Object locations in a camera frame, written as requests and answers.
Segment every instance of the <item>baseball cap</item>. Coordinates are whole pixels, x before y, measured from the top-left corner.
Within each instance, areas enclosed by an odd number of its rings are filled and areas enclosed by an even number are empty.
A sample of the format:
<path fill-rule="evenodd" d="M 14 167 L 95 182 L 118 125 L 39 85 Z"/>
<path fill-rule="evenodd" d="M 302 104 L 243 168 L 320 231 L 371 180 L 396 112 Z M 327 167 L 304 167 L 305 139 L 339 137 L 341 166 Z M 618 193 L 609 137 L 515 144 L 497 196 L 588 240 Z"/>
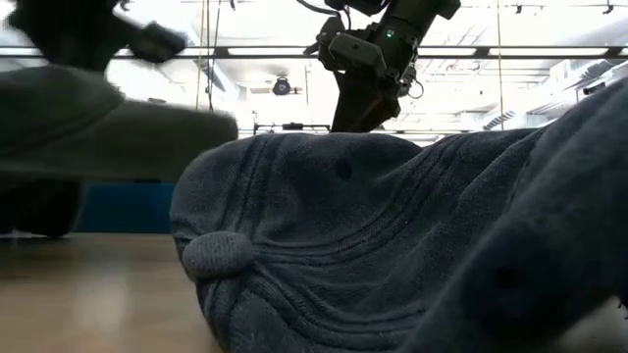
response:
<path fill-rule="evenodd" d="M 424 149 L 267 134 L 203 153 L 171 216 L 204 317 L 232 353 L 550 345 L 628 292 L 627 97 L 624 79 L 549 126 Z"/>
<path fill-rule="evenodd" d="M 102 75 L 47 65 L 0 73 L 0 170 L 56 177 L 177 180 L 236 121 L 138 102 Z"/>
<path fill-rule="evenodd" d="M 195 159 L 173 233 L 224 349 L 400 347 L 517 175 L 483 172 L 512 145 L 522 165 L 534 145 L 531 130 L 482 136 L 422 149 L 378 133 L 267 134 Z"/>

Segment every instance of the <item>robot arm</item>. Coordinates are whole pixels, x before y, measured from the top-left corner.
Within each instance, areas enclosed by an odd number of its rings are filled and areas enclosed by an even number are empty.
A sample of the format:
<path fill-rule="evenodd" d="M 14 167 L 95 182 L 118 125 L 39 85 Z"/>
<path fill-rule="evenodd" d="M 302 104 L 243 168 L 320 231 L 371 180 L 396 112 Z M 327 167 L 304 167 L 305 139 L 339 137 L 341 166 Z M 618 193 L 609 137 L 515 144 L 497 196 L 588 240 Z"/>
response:
<path fill-rule="evenodd" d="M 334 72 L 340 89 L 332 132 L 368 132 L 396 117 L 397 98 L 416 79 L 417 49 L 436 16 L 451 19 L 459 0 L 326 0 L 341 10 L 345 6 L 367 16 L 385 11 L 378 24 L 345 29 L 332 17 L 317 35 L 325 69 Z"/>

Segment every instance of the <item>cable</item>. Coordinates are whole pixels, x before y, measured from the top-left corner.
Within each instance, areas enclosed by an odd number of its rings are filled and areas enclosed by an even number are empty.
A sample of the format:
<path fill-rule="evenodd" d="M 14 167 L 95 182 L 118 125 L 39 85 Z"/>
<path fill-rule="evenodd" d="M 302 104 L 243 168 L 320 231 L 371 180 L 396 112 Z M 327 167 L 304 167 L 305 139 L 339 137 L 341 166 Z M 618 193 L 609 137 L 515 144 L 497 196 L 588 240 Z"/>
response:
<path fill-rule="evenodd" d="M 351 13 L 349 11 L 349 7 L 344 7 L 344 14 L 346 15 L 346 26 L 348 30 L 351 30 Z"/>
<path fill-rule="evenodd" d="M 503 131 L 503 77 L 501 72 L 501 11 L 499 0 L 497 0 L 497 64 L 499 69 L 499 122 L 501 123 L 501 130 Z"/>
<path fill-rule="evenodd" d="M 203 33 L 203 31 L 205 30 L 205 1 L 203 1 L 203 4 L 201 5 L 201 12 L 200 12 L 200 32 L 201 35 Z M 200 99 L 200 72 L 202 71 L 202 60 L 203 60 L 203 56 L 201 55 L 201 53 L 198 53 L 198 75 L 196 76 L 196 110 L 198 110 L 198 102 Z"/>
<path fill-rule="evenodd" d="M 410 90 L 408 90 L 408 97 L 417 100 L 421 97 L 423 97 L 423 94 L 425 93 L 425 87 L 423 86 L 423 83 L 419 82 L 416 78 L 414 79 L 414 83 L 418 84 L 421 87 L 421 94 L 419 94 L 418 96 L 413 96 L 410 94 Z"/>
<path fill-rule="evenodd" d="M 216 27 L 214 28 L 214 48 L 216 48 L 216 44 L 218 43 L 218 26 L 220 25 L 220 8 L 221 5 L 223 3 L 223 0 L 218 0 L 218 12 L 216 13 Z M 209 0 L 207 0 L 207 51 L 209 54 L 209 47 L 210 44 L 209 43 L 209 35 L 210 35 L 210 30 L 209 30 Z M 207 81 L 209 82 L 209 89 L 208 89 L 208 95 L 209 95 L 209 111 L 213 112 L 214 111 L 214 103 L 212 101 L 212 95 L 214 93 L 214 67 L 216 65 L 216 55 L 213 56 L 212 58 L 212 66 L 209 68 L 209 76 L 207 77 Z"/>
<path fill-rule="evenodd" d="M 310 84 L 309 74 L 307 73 L 307 65 L 303 67 L 305 69 L 305 105 L 307 109 L 310 109 Z"/>
<path fill-rule="evenodd" d="M 322 9 L 320 7 L 314 6 L 310 3 L 308 3 L 305 0 L 296 0 L 297 3 L 305 6 L 308 10 L 310 11 L 314 11 L 315 13 L 319 13 L 319 14 L 323 14 L 323 15 L 329 15 L 329 16 L 339 16 L 339 12 L 335 11 L 335 10 L 328 10 L 328 9 Z"/>

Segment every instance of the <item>wooden floor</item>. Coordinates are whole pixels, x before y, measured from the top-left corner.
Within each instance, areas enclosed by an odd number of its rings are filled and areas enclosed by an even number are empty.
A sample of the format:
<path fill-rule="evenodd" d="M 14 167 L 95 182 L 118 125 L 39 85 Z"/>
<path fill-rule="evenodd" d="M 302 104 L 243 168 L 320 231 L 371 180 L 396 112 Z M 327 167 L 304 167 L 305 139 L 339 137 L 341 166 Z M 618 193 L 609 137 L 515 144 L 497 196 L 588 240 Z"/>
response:
<path fill-rule="evenodd" d="M 168 235 L 0 238 L 2 353 L 218 353 Z"/>

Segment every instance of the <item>cap button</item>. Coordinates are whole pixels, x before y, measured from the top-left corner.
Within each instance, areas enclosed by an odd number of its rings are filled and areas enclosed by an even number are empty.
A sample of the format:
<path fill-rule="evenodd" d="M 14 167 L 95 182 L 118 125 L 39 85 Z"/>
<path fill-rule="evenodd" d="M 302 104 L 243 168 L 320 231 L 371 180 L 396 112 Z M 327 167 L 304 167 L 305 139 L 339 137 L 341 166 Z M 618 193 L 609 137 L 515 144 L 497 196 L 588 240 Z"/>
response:
<path fill-rule="evenodd" d="M 244 234 L 214 231 L 194 238 L 183 250 L 182 264 L 196 278 L 229 277 L 244 271 L 255 257 Z"/>

